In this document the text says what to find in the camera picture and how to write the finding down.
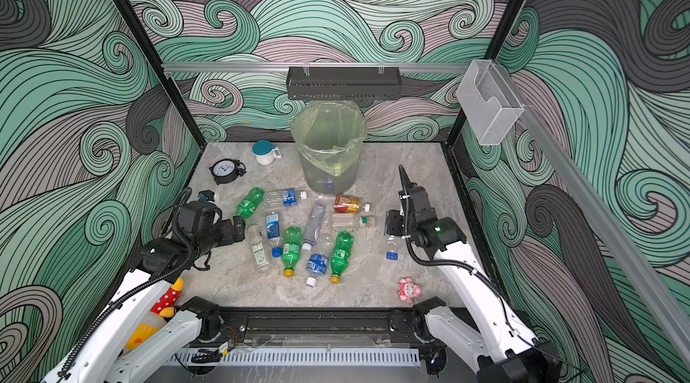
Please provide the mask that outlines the clear bottle green white label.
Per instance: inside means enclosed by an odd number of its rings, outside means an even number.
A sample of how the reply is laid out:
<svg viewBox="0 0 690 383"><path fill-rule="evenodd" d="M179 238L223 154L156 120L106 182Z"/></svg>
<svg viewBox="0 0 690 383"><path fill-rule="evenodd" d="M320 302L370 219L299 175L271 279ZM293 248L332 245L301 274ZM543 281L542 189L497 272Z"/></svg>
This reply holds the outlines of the clear bottle green white label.
<svg viewBox="0 0 690 383"><path fill-rule="evenodd" d="M254 263L258 269L264 268L269 265L263 242L263 235L261 228L253 224L247 229L247 239L249 240L251 246L251 252L253 256Z"/></svg>

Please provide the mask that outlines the small clear bottle blue cap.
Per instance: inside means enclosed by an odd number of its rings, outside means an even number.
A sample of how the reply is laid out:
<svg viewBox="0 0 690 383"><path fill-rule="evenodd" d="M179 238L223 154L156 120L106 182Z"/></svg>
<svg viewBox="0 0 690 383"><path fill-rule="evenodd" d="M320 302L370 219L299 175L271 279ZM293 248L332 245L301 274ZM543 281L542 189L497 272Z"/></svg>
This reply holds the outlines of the small clear bottle blue cap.
<svg viewBox="0 0 690 383"><path fill-rule="evenodd" d="M400 238L389 236L386 240L386 259L397 261L399 259Z"/></svg>

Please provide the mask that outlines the clear bottle green neck band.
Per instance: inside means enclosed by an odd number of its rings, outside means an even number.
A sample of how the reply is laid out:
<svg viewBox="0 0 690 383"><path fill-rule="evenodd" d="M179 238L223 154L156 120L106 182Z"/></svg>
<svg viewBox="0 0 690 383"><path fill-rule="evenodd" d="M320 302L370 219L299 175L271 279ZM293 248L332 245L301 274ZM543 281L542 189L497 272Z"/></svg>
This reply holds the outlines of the clear bottle green neck band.
<svg viewBox="0 0 690 383"><path fill-rule="evenodd" d="M373 216L361 216L355 213L334 213L332 214L330 225L332 228L375 228L376 218Z"/></svg>

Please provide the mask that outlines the red yellow tea bottle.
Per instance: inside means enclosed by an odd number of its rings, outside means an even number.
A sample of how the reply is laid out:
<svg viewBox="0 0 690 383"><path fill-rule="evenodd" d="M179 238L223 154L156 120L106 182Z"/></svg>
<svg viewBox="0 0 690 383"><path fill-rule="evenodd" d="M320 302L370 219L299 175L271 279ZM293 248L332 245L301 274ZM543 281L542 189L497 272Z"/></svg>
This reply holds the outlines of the red yellow tea bottle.
<svg viewBox="0 0 690 383"><path fill-rule="evenodd" d="M349 195L338 194L335 197L333 210L335 213L368 213L371 210L369 202L363 202L361 199Z"/></svg>

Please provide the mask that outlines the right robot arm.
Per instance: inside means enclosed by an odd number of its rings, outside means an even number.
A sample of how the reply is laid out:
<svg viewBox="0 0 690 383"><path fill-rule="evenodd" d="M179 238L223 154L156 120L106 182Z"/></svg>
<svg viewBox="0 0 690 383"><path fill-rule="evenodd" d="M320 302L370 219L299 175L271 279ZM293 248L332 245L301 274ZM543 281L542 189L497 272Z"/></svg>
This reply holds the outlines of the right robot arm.
<svg viewBox="0 0 690 383"><path fill-rule="evenodd" d="M422 302L423 326L475 372L480 382L556 382L564 360L551 342L541 342L507 304L479 266L472 246L451 218L440 219L426 190L399 192L400 210L387 232L400 237L415 264L440 269L460 296L466 323L440 300Z"/></svg>

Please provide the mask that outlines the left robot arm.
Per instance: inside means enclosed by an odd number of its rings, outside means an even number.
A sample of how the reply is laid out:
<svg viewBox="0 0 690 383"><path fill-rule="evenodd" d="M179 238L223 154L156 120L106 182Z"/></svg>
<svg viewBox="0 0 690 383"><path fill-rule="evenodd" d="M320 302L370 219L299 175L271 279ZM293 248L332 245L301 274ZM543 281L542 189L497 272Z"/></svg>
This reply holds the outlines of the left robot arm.
<svg viewBox="0 0 690 383"><path fill-rule="evenodd" d="M142 249L109 304L44 381L144 382L185 345L220 336L219 306L192 298L140 346L125 348L153 307L165 304L163 297L183 272L214 248L245 239L244 220L224 219L212 202L178 206L171 228Z"/></svg>

